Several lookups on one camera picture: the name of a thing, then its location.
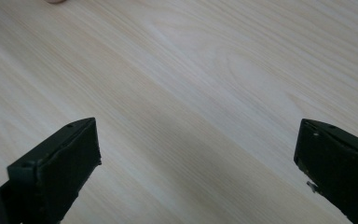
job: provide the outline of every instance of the light wood surface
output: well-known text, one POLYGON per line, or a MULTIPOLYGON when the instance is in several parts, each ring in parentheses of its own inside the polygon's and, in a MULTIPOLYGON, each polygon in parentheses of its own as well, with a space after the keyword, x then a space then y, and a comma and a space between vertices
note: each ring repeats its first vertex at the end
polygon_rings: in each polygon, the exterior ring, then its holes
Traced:
POLYGON ((358 0, 0 0, 0 185, 95 117, 69 223, 350 223, 293 162, 303 118, 358 136, 358 0))

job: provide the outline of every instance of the wood grain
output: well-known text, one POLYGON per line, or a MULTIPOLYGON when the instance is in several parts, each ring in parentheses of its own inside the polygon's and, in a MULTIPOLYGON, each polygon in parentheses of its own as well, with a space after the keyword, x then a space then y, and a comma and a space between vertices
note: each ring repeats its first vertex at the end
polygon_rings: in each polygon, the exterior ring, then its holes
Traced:
POLYGON ((358 136, 358 1, 0 0, 0 185, 64 124, 103 166, 66 223, 350 223, 293 155, 358 136))

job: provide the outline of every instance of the wooden table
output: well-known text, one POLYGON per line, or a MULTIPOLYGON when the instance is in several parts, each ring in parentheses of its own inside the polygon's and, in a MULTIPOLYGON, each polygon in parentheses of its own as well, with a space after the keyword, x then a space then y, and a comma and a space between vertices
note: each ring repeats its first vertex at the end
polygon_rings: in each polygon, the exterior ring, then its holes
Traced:
POLYGON ((293 162, 301 119, 358 136, 358 0, 0 0, 0 185, 95 117, 69 223, 350 223, 293 162))

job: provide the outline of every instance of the tabletop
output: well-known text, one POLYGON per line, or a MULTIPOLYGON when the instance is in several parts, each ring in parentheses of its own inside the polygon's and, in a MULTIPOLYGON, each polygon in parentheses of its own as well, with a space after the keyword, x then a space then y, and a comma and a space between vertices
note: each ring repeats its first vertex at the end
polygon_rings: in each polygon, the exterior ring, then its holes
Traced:
POLYGON ((89 117, 62 224, 350 223, 293 157, 302 119, 358 136, 358 0, 0 0, 0 186, 89 117))

